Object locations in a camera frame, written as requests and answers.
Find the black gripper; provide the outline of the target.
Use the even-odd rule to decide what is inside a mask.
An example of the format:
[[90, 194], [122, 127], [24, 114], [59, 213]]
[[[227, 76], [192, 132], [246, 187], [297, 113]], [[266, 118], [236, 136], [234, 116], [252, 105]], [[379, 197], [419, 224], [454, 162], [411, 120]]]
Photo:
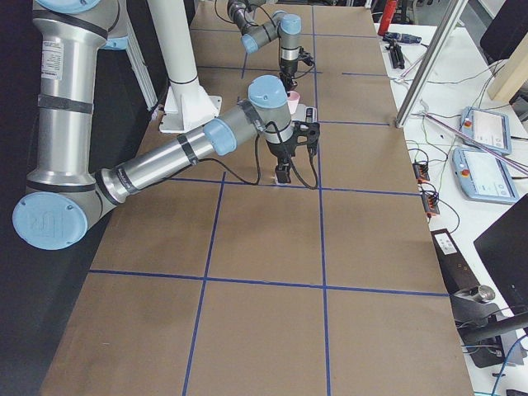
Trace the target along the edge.
[[295, 78], [285, 72], [280, 72], [280, 81], [282, 82], [284, 87], [297, 87], [297, 82], [295, 81]]
[[275, 167], [276, 183], [290, 184], [290, 160], [295, 156], [297, 143], [284, 142], [282, 144], [273, 144], [268, 142], [267, 146], [277, 158], [277, 165]]

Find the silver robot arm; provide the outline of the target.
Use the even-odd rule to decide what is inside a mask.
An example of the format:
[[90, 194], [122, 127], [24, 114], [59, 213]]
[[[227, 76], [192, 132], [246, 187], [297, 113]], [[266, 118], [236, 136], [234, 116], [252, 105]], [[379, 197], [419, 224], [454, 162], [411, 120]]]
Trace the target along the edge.
[[200, 85], [181, 1], [152, 1], [151, 13], [168, 74], [167, 97], [175, 105], [173, 141], [111, 169], [89, 172], [97, 53], [127, 41], [129, 15], [123, 1], [36, 1], [35, 26], [42, 34], [38, 97], [39, 140], [27, 193], [16, 204], [17, 234], [44, 250], [69, 248], [104, 215], [143, 189], [201, 163], [224, 156], [253, 137], [272, 151], [298, 130], [279, 78], [264, 75], [248, 97], [221, 112]]
[[259, 25], [251, 17], [255, 8], [268, 1], [228, 1], [226, 11], [229, 20], [241, 32], [241, 42], [247, 54], [254, 54], [260, 48], [279, 41], [280, 80], [287, 92], [296, 88], [295, 74], [304, 50], [299, 43], [302, 30], [300, 16], [282, 10], [267, 15], [269, 21]]

